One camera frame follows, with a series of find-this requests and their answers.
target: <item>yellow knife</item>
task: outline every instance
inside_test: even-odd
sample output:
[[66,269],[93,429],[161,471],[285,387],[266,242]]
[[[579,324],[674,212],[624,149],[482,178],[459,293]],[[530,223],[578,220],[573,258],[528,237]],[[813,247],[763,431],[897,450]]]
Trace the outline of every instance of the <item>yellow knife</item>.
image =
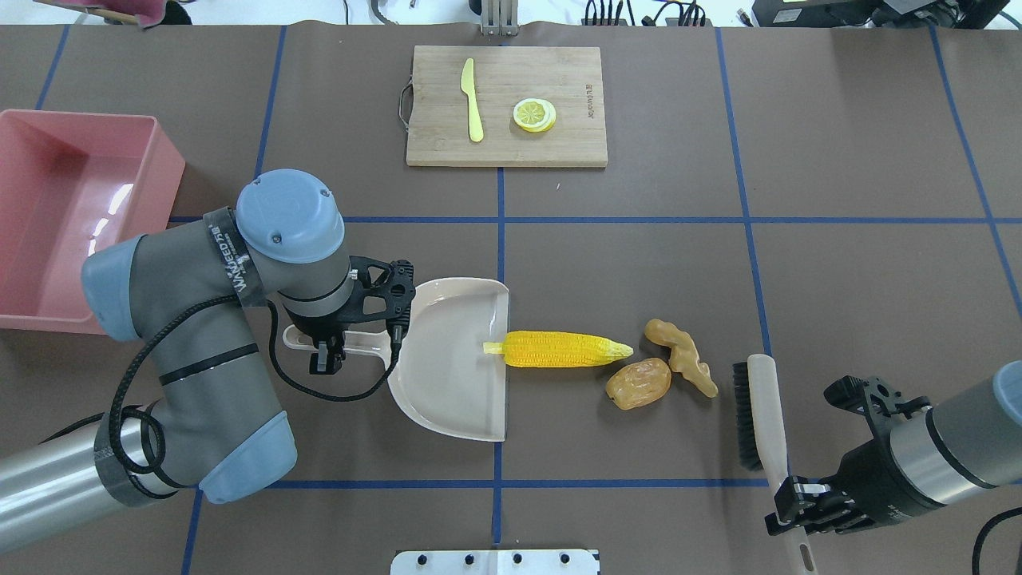
[[473,142],[482,141],[482,119],[475,101],[475,60],[472,58],[465,60],[461,68],[461,91],[468,96],[468,137]]

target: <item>lemon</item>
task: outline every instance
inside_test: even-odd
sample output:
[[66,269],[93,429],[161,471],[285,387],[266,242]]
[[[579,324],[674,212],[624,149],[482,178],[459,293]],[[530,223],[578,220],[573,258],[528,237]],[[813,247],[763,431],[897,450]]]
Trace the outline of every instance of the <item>lemon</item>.
[[557,122],[554,104],[540,98],[525,98],[514,106],[514,123],[526,132],[546,132]]

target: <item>knife handle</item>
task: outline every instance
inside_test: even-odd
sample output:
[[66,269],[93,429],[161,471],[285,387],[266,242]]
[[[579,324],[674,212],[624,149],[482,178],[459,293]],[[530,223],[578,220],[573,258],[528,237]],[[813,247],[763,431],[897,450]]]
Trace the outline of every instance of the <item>knife handle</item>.
[[482,141],[482,118],[479,117],[479,104],[475,94],[468,95],[468,137],[473,142]]

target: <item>wooden cutting board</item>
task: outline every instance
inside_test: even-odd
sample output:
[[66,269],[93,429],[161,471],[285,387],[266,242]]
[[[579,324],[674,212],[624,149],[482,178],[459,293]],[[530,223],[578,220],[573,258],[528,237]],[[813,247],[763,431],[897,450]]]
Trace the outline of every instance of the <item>wooden cutting board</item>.
[[[468,139],[461,69],[475,59],[484,137]],[[416,46],[409,165],[601,167],[607,164],[599,48]],[[528,97],[550,100],[557,123],[525,132],[511,117]]]

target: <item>pink plastic container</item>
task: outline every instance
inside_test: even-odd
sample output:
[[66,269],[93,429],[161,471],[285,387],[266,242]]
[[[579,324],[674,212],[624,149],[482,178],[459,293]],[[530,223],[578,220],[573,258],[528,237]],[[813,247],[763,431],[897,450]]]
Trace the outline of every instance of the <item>pink plastic container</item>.
[[0,328],[102,334],[82,263],[166,229],[184,167],[155,117],[0,112]]

